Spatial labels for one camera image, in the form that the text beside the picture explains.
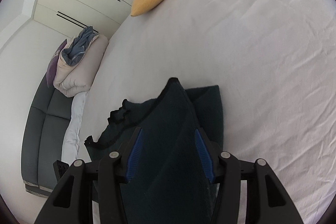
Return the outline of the rolled beige duvet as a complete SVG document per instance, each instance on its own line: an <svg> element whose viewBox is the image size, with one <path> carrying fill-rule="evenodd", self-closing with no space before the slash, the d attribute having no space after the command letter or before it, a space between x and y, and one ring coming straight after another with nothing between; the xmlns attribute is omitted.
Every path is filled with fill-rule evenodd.
<svg viewBox="0 0 336 224"><path fill-rule="evenodd" d="M68 65L64 55L60 53L53 80L54 87L66 97L89 91L108 44L106 36L95 34L83 57L74 66Z"/></svg>

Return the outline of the white bed sheet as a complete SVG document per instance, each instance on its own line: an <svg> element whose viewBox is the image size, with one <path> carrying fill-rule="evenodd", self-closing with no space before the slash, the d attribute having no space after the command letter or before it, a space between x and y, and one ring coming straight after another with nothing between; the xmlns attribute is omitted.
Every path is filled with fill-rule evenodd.
<svg viewBox="0 0 336 224"><path fill-rule="evenodd" d="M79 131L98 140L124 99L170 77L217 85L224 148L264 158L305 223L335 196L335 0L164 0L110 39Z"/></svg>

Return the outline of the purple pillow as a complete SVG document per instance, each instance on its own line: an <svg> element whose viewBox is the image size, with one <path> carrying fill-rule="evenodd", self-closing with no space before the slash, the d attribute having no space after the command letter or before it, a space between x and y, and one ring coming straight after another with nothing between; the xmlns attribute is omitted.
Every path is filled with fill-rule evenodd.
<svg viewBox="0 0 336 224"><path fill-rule="evenodd" d="M57 64L58 64L58 59L60 52L64 49L64 47L67 45L67 39L65 39L60 46L57 48L55 53L53 54L48 67L46 71L46 81L47 81L47 86L51 87L53 85L53 81L56 76L56 69L57 69Z"/></svg>

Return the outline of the dark grey headboard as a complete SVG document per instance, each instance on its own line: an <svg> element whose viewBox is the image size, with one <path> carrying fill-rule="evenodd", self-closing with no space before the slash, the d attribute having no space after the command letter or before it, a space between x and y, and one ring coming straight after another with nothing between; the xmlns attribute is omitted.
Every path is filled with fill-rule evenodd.
<svg viewBox="0 0 336 224"><path fill-rule="evenodd" d="M47 85L43 77L27 117L21 151L21 175L26 192L47 198L57 180L53 163L71 120L72 98Z"/></svg>

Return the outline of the dark green knit garment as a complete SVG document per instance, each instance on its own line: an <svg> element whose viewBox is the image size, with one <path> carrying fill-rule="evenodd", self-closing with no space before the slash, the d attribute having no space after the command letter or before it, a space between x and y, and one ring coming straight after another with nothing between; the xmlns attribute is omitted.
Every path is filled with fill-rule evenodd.
<svg viewBox="0 0 336 224"><path fill-rule="evenodd" d="M195 146L197 128L223 143L219 87L184 89L176 78L161 94L143 103L124 101L110 113L98 141L85 146L99 160L143 129L143 149L134 178L121 187L129 223L209 223L216 191L203 171Z"/></svg>

